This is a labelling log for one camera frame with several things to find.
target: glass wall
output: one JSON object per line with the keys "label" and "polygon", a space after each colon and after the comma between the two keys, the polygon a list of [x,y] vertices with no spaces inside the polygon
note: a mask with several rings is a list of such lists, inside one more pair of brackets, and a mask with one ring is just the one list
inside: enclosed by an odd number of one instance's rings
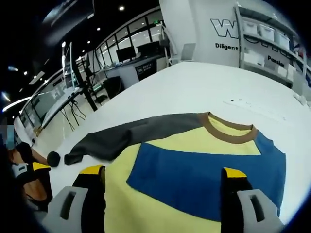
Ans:
{"label": "glass wall", "polygon": [[108,44],[108,48],[109,48],[109,52],[111,55],[112,62],[119,62],[118,56],[117,56],[118,47],[117,47],[115,37],[112,36],[110,39],[108,39],[107,44]]}
{"label": "glass wall", "polygon": [[163,20],[163,15],[161,11],[155,11],[147,15],[149,24],[158,24],[160,20]]}
{"label": "glass wall", "polygon": [[101,49],[102,49],[102,51],[98,50],[98,52],[103,54],[103,58],[104,58],[105,64],[107,66],[111,65],[111,59],[110,59],[110,55],[109,55],[109,52],[108,52],[107,44],[103,43],[102,46],[101,46]]}
{"label": "glass wall", "polygon": [[105,39],[100,45],[102,51],[100,48],[97,49],[97,53],[99,55],[102,53],[104,58],[104,61],[100,60],[102,65],[104,62],[107,66],[114,66],[113,63],[118,63],[118,49],[124,49],[133,44],[135,52],[138,54],[138,46],[158,41],[161,33],[161,20],[163,20],[161,11],[154,11],[131,22],[112,37]]}

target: gray sleeve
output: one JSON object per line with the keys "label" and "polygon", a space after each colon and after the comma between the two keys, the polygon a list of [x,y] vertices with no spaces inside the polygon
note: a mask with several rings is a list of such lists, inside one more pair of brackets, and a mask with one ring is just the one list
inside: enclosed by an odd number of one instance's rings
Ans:
{"label": "gray sleeve", "polygon": [[197,114],[156,116],[89,133],[71,152],[65,155],[65,164],[82,161],[85,154],[112,161],[128,146],[162,139],[176,133],[201,127]]}

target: black stand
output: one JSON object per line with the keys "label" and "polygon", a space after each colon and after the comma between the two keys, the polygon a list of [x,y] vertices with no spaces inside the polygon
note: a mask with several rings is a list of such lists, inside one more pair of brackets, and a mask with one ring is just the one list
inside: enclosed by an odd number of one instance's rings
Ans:
{"label": "black stand", "polygon": [[86,100],[88,101],[88,103],[91,106],[91,108],[93,109],[93,111],[96,111],[97,110],[96,104],[95,104],[94,100],[92,99],[92,96],[90,95],[90,93],[87,90],[87,86],[81,77],[81,74],[79,72],[79,69],[78,69],[76,62],[72,62],[72,69],[73,69],[74,74],[76,75],[76,78],[78,80],[80,87],[83,89],[83,94],[85,95]]}

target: white tabletop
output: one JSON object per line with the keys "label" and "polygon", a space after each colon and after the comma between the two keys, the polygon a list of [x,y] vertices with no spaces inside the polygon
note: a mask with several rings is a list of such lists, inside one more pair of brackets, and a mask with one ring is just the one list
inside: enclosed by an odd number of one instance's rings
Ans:
{"label": "white tabletop", "polygon": [[[254,124],[286,153],[286,181],[280,219],[287,223],[311,182],[311,112],[293,91],[246,70],[206,63],[179,63],[126,89],[76,129],[58,148],[64,156],[87,133],[147,117],[211,111],[241,124]],[[72,185],[85,167],[107,164],[90,156],[51,170],[53,194]]]}

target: brown collar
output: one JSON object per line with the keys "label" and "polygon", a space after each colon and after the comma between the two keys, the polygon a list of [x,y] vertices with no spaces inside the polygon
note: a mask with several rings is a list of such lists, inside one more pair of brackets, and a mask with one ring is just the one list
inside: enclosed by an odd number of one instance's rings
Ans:
{"label": "brown collar", "polygon": [[[218,138],[218,139],[220,139],[222,141],[225,141],[225,142],[229,142],[229,143],[233,143],[233,144],[242,144],[242,143],[254,140],[256,135],[257,135],[257,131],[258,130],[254,127],[254,125],[235,124],[235,123],[223,120],[223,119],[213,115],[210,112],[199,113],[198,117],[199,117],[201,123],[203,124],[203,126],[206,128],[206,130],[211,135],[213,135],[214,137],[216,137],[216,138]],[[232,135],[225,134],[225,133],[217,130],[211,124],[211,122],[210,122],[208,117],[211,117],[211,118],[217,120],[218,122],[220,122],[220,123],[222,123],[222,124],[224,124],[224,125],[226,125],[226,126],[228,126],[230,128],[233,128],[233,129],[236,129],[236,130],[250,130],[250,132],[248,132],[247,134],[242,135],[242,136],[232,136]]]}

